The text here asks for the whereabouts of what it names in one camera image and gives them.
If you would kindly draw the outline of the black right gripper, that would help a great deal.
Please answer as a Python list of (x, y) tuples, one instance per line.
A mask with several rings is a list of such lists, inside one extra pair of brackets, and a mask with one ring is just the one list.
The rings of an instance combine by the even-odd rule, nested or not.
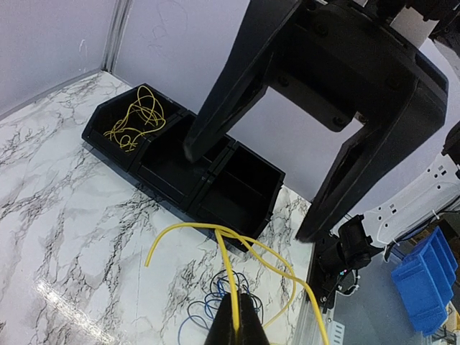
[(270, 87), (333, 132), (356, 115), (296, 238), (317, 241), (445, 123), (449, 83), (412, 43), (349, 1), (300, 8)]

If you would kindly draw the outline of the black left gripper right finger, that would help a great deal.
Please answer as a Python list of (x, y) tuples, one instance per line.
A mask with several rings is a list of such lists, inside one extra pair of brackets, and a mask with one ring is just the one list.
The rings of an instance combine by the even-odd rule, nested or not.
[(268, 338), (254, 309), (250, 295), (239, 296), (240, 327), (237, 343), (243, 345), (269, 345)]

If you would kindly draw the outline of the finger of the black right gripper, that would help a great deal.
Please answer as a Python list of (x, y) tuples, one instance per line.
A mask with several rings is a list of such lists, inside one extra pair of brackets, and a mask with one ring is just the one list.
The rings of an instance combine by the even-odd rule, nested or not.
[(229, 57), (184, 140), (195, 162), (266, 93), (301, 1), (250, 1)]

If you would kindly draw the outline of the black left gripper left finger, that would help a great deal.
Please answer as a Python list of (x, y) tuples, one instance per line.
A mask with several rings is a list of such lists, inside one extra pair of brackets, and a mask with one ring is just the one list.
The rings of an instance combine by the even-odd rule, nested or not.
[(226, 294), (218, 307), (216, 316), (211, 324), (205, 345), (234, 345), (236, 333), (233, 327), (231, 296)]

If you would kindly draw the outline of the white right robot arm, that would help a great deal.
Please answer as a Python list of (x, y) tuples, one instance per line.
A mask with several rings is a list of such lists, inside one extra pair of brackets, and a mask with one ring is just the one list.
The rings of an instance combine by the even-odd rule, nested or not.
[(313, 243), (312, 283), (334, 304), (335, 278), (359, 270), (459, 194), (459, 128), (430, 167), (381, 206), (343, 217), (445, 123), (446, 76), (420, 51), (459, 48), (457, 1), (251, 1), (229, 58), (184, 141), (201, 158), (275, 89), (333, 132), (356, 115), (296, 234)]

